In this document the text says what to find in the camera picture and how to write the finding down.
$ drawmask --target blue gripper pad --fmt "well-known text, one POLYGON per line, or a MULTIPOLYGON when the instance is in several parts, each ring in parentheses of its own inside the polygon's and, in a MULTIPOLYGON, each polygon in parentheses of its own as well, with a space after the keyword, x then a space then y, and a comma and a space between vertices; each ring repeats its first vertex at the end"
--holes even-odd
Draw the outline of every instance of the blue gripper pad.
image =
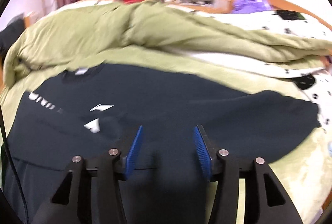
POLYGON ((194 127, 194 143, 203 175, 210 180, 212 177, 212 161, 198 127, 194 127))
POLYGON ((138 154, 141 149, 142 142, 143 142, 142 136, 143 136, 143 128, 142 128, 142 126, 139 126, 139 129, 134 138, 134 141, 132 142, 132 146, 130 147, 129 153, 126 157, 126 168, 124 171, 124 177, 126 178, 126 180, 128 179, 128 177, 132 174, 132 172, 135 169, 136 160, 137 160, 137 157, 138 157, 138 154))

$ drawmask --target purple cloth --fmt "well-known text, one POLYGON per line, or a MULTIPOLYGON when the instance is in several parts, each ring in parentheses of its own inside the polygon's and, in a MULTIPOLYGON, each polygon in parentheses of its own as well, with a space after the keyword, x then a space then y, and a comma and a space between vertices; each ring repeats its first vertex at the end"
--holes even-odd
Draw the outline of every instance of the purple cloth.
POLYGON ((250 14, 272 10, 267 0, 235 0, 232 14, 250 14))

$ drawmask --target white logo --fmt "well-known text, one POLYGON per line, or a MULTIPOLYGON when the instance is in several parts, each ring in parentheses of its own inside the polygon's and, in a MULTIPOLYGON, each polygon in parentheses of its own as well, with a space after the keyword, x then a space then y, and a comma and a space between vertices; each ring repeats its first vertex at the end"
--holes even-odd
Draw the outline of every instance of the white logo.
POLYGON ((85 128, 90 129, 92 133, 97 133, 100 131, 99 118, 84 125, 85 128))
POLYGON ((107 110, 108 108, 111 108, 113 107, 114 105, 102 105, 102 104, 99 104, 95 107, 93 107, 91 110, 89 110, 90 112, 91 111, 94 111, 94 110, 99 110, 99 111, 105 111, 107 110))
POLYGON ((40 105, 42 105, 45 108, 49 108, 50 110, 55 108, 55 105, 53 105, 52 103, 48 102, 43 97, 41 97, 38 94, 35 94, 33 92, 30 93, 29 99, 35 101, 36 103, 40 102, 40 105))
POLYGON ((87 68, 79 68, 76 72, 75 72, 75 76, 78 75, 84 75, 89 69, 87 68))

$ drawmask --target black cable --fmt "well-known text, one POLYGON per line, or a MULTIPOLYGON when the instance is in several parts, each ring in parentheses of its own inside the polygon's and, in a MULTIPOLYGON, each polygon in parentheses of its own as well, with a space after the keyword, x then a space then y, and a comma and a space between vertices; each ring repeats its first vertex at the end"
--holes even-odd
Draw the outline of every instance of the black cable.
POLYGON ((22 198, 22 202, 23 202, 23 206, 24 206, 25 224, 28 224, 29 223, 28 206, 27 206, 27 202, 26 202, 25 197, 24 197, 24 193, 23 193, 23 189, 22 189, 22 185, 21 185, 19 176, 18 176, 16 168, 14 166, 12 156, 10 154, 8 141, 7 141, 7 136, 6 136, 5 123, 4 123, 3 115, 2 115, 1 105, 0 105, 0 130, 1 130, 2 140, 3 140, 3 146, 5 148, 5 153, 6 153, 8 161, 9 161, 10 167, 11 167, 13 173, 14 173, 16 182, 17 182, 18 187, 19 187, 20 195, 21 195, 21 198, 22 198))

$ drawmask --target green blanket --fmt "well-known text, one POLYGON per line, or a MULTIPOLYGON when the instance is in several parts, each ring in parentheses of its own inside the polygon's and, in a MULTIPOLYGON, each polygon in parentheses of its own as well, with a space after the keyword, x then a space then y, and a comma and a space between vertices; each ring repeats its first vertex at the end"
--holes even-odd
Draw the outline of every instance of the green blanket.
POLYGON ((266 62, 319 62, 332 42, 246 31, 211 18, 167 8, 160 2, 114 2, 68 9, 45 17, 26 30, 13 45, 4 65, 4 81, 12 86, 30 69, 69 63, 131 44, 147 48, 176 46, 185 50, 228 52, 266 62), (18 58, 25 64, 19 65, 18 58))
MULTIPOLYGON (((303 98, 288 80, 152 50, 166 45, 187 50, 232 52, 286 63, 310 55, 326 54, 331 43, 266 31, 245 31, 213 19, 166 8, 153 1, 132 5, 115 2, 65 10, 29 27, 8 52, 4 65, 7 86, 0 96, 7 133, 24 91, 35 90, 44 80, 65 69, 92 67, 102 62, 192 73, 247 93, 274 90, 303 98)), ((331 189, 332 160, 327 151, 327 142, 331 138, 332 133, 325 134, 321 128, 315 129, 297 149, 271 164, 306 224, 331 189)), ((215 184, 211 184, 212 193, 214 189, 215 184)), ((242 195, 239 220, 243 217, 242 195)))

